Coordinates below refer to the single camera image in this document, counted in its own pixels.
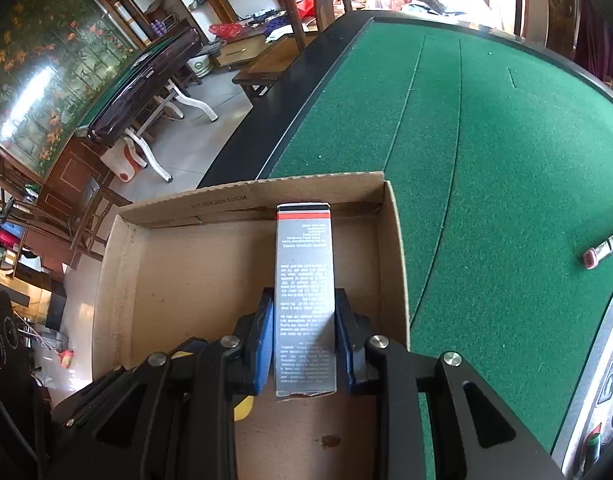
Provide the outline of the purple cloth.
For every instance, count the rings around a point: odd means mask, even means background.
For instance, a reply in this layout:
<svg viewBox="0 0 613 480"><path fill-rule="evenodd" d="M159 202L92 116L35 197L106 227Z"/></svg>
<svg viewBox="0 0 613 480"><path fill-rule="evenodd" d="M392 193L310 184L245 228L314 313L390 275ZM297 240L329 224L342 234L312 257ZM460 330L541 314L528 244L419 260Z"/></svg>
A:
<svg viewBox="0 0 613 480"><path fill-rule="evenodd" d="M613 88L613 30L591 0L581 0L574 61Z"/></svg>

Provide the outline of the round table centre panel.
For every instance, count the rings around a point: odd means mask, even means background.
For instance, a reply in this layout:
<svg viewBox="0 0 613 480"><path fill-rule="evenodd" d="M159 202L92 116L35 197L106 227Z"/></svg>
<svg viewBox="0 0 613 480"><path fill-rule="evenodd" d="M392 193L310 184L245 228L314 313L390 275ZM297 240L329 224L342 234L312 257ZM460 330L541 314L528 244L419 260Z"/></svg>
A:
<svg viewBox="0 0 613 480"><path fill-rule="evenodd" d="M580 479L613 441L613 295L591 346L551 457L565 478Z"/></svg>

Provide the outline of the grey red carton box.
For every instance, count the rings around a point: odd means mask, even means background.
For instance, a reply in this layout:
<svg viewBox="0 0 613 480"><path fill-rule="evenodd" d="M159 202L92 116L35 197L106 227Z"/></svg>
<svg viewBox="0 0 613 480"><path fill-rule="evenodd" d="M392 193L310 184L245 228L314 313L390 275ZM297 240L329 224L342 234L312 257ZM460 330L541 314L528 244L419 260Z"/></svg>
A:
<svg viewBox="0 0 613 480"><path fill-rule="evenodd" d="M279 399L337 391L335 271L327 203L276 209L274 378Z"/></svg>

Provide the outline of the flower wall painting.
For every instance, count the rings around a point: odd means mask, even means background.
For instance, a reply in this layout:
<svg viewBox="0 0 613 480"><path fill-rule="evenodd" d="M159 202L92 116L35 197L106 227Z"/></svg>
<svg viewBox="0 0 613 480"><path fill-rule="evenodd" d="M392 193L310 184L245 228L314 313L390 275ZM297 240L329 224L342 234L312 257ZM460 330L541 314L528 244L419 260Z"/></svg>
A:
<svg viewBox="0 0 613 480"><path fill-rule="evenodd" d="M135 51L96 0L14 0L0 14L0 147L45 177Z"/></svg>

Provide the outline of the yellow round container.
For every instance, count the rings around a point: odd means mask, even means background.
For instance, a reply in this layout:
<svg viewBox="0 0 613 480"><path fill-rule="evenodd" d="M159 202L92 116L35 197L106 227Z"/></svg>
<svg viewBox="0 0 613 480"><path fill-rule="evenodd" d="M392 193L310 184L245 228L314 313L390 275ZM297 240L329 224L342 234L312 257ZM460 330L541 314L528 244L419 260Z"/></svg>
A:
<svg viewBox="0 0 613 480"><path fill-rule="evenodd" d="M193 356L194 354L189 351L177 350L172 355L172 360L187 358L187 356ZM234 422L240 422L246 419L252 412L254 405L254 396L244 396L238 402L234 404Z"/></svg>

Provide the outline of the cardboard tray box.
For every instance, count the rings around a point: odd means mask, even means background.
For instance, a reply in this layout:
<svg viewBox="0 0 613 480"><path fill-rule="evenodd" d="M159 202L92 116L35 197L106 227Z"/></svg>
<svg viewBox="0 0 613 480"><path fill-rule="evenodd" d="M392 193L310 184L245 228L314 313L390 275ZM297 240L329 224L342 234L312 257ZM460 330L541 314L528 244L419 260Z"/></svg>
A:
<svg viewBox="0 0 613 480"><path fill-rule="evenodd" d="M197 336L225 336L275 281L276 208L331 208L335 286L375 330L407 344L408 295L394 191L379 172L238 182L123 207L95 304L92 371L133 367ZM266 387L236 423L242 479L368 479L376 402L339 389L280 401Z"/></svg>

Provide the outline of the wooden chair with cloth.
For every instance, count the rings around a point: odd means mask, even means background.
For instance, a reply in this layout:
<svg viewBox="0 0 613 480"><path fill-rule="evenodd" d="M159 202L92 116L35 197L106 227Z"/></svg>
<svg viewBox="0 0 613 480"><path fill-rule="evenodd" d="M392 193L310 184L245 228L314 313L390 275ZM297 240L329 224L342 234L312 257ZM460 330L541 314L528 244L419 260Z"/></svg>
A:
<svg viewBox="0 0 613 480"><path fill-rule="evenodd" d="M571 60L579 34L579 0L515 0L513 33Z"/></svg>

